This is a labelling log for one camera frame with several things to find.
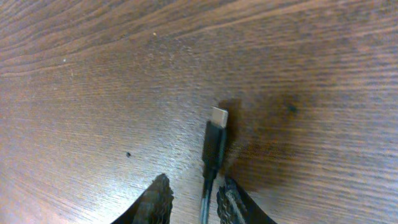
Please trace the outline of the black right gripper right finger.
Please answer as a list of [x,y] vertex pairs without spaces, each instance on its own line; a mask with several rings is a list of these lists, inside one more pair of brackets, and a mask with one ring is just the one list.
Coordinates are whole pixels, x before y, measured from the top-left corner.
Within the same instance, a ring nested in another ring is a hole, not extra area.
[[232,178],[225,177],[217,193],[221,224],[277,224]]

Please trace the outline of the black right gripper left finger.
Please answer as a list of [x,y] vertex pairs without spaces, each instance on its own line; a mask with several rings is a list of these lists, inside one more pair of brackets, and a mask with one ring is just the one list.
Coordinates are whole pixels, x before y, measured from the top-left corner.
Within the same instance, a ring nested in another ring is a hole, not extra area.
[[169,178],[160,174],[112,224],[169,224],[173,200]]

